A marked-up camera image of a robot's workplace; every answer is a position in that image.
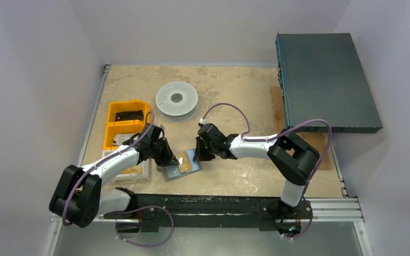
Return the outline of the gold mirror stripe card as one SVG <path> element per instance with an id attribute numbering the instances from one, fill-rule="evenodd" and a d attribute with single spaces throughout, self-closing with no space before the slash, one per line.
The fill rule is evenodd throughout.
<path id="1" fill-rule="evenodd" d="M 179 172 L 186 173 L 193 170 L 192 161 L 188 152 L 184 151 L 176 155 L 179 161 Z"/>

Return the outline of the grey card holder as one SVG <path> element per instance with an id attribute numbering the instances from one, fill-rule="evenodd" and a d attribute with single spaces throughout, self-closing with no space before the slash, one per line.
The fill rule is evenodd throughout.
<path id="1" fill-rule="evenodd" d="M 182 151 L 175 155 L 179 161 L 178 165 L 169 165 L 165 167 L 157 167 L 157 171 L 164 175 L 164 178 L 169 181 L 178 179 L 186 175 L 198 172 L 202 170 L 202 166 L 199 162 L 194 160 L 195 149 L 189 149 Z"/>

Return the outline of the white filament spool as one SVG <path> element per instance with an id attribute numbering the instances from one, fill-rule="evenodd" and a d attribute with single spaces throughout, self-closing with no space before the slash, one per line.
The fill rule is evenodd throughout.
<path id="1" fill-rule="evenodd" d="M 195 116 L 199 95 L 191 84 L 174 81 L 157 91 L 155 103 L 164 119 L 172 123 L 184 123 Z"/>

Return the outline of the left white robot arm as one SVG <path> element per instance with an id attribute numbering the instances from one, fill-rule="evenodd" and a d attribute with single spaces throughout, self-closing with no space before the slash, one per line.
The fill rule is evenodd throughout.
<path id="1" fill-rule="evenodd" d="M 98 215 L 125 211 L 131 201 L 129 192 L 114 189 L 102 194 L 101 189 L 124 170 L 149 159 L 158 167 L 179 165 L 163 128 L 152 124 L 91 164 L 67 166 L 50 200 L 50 212 L 60 216 L 65 226 L 84 228 Z"/>

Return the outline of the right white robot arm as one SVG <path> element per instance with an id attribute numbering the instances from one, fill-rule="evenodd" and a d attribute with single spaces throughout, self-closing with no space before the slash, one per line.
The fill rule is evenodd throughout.
<path id="1" fill-rule="evenodd" d="M 212 123 L 201 124 L 196 137 L 194 160 L 260 158 L 269 159 L 286 179 L 280 200 L 296 207 L 320 163 L 320 154 L 296 133 L 270 137 L 224 135 Z"/>

